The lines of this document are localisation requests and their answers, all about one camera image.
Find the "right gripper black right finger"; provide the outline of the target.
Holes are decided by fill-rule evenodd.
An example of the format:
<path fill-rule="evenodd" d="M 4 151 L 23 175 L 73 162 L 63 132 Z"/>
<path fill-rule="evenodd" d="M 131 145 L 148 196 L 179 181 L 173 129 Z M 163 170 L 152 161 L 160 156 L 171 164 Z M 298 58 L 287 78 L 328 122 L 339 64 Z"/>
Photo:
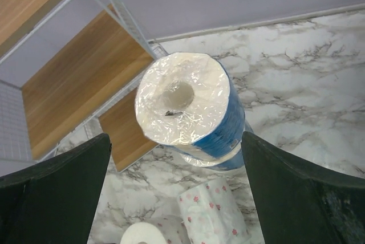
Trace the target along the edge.
<path fill-rule="evenodd" d="M 364 243 L 364 179 L 250 132 L 241 147 L 265 243 Z"/>

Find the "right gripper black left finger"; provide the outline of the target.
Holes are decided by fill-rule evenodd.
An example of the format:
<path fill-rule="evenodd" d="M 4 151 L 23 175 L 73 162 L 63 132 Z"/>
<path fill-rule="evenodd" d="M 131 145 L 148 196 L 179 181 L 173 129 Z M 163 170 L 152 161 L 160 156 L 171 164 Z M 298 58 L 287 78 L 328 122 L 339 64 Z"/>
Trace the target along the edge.
<path fill-rule="evenodd" d="M 1 177 L 1 243 L 87 243 L 111 156 L 106 133 Z"/>

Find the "blue cartoon-face paper roll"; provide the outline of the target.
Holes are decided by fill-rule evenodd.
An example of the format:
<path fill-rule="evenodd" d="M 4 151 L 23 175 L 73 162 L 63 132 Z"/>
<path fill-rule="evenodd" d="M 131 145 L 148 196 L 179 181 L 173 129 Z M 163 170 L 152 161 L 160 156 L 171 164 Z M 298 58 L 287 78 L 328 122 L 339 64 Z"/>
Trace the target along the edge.
<path fill-rule="evenodd" d="M 241 139 L 252 132 L 245 118 L 199 123 L 184 130 L 174 145 L 193 166 L 220 172 L 244 166 Z"/>

